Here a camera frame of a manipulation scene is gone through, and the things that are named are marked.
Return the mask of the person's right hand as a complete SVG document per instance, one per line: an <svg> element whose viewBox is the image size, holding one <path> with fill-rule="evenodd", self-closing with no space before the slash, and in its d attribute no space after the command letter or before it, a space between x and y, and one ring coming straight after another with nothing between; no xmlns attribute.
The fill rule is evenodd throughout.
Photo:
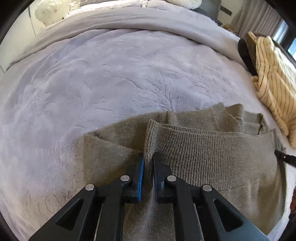
<svg viewBox="0 0 296 241"><path fill-rule="evenodd" d="M294 189L293 191L292 201L290 204L290 215L289 215L290 220L294 218L295 213L296 213L296 189Z"/></svg>

